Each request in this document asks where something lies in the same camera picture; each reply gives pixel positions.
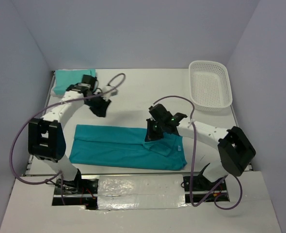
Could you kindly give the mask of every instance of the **gray wall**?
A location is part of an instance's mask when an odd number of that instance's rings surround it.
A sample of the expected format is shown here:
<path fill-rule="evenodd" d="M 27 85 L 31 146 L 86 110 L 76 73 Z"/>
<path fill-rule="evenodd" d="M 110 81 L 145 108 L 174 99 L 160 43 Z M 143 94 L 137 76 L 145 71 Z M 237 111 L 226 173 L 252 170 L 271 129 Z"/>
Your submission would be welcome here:
<path fill-rule="evenodd" d="M 48 65 L 13 4 L 0 0 L 0 224 L 14 182 L 10 145 L 22 123 L 44 106 L 49 76 Z M 20 174 L 28 157 L 24 132 L 15 150 Z"/>
<path fill-rule="evenodd" d="M 227 64 L 259 0 L 12 0 L 58 68 Z"/>
<path fill-rule="evenodd" d="M 259 2 L 227 68 L 238 121 L 257 150 L 254 166 L 286 233 L 286 0 Z"/>

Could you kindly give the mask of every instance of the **teal fabric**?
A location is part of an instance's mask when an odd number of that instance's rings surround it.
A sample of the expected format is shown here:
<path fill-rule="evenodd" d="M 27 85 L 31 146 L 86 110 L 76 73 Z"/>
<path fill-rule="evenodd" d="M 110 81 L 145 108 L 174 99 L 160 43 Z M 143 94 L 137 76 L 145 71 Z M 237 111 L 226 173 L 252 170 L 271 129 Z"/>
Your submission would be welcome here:
<path fill-rule="evenodd" d="M 182 137 L 145 142 L 146 129 L 77 125 L 70 161 L 74 164 L 180 170 L 186 165 Z"/>
<path fill-rule="evenodd" d="M 77 84 L 81 82 L 84 74 L 92 75 L 95 77 L 95 69 L 83 69 L 83 70 L 56 70 L 56 86 L 54 92 L 57 96 L 63 96 L 66 89 L 71 84 Z"/>

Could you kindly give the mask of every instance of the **teal cloth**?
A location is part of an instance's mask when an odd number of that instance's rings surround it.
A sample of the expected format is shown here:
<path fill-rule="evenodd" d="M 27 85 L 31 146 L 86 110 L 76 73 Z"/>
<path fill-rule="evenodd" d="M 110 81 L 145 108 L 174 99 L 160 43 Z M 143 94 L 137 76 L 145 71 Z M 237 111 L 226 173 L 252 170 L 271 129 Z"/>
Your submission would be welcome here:
<path fill-rule="evenodd" d="M 180 170 L 187 163 L 182 137 L 164 134 L 145 142 L 146 129 L 77 125 L 70 161 L 74 164 Z"/>
<path fill-rule="evenodd" d="M 57 96 L 63 96 L 66 89 L 71 84 L 77 84 L 81 82 L 84 74 L 92 75 L 95 77 L 95 69 L 83 69 L 83 70 L 56 70 L 56 86 L 54 92 Z"/>

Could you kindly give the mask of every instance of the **perforated basket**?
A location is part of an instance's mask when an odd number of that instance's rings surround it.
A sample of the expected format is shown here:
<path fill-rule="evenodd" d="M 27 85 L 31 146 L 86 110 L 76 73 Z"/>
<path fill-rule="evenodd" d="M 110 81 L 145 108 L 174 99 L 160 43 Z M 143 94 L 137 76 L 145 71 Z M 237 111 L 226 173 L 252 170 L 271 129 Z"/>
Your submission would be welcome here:
<path fill-rule="evenodd" d="M 232 103 L 227 68 L 218 62 L 194 61 L 189 66 L 191 100 L 197 110 L 216 112 Z"/>

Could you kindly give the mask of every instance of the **towel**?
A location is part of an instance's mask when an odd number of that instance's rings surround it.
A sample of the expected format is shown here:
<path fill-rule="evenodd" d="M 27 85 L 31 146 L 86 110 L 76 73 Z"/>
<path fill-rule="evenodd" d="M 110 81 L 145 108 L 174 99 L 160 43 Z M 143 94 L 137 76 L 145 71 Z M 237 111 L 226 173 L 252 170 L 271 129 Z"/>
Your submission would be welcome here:
<path fill-rule="evenodd" d="M 52 88 L 52 95 L 63 96 L 66 89 L 71 84 L 81 82 L 84 74 L 92 75 L 95 77 L 95 69 L 81 69 L 81 70 L 64 70 L 59 69 L 55 71 L 55 86 Z"/>
<path fill-rule="evenodd" d="M 70 161 L 74 164 L 180 170 L 187 163 L 182 137 L 164 134 L 145 142 L 146 129 L 77 125 Z"/>

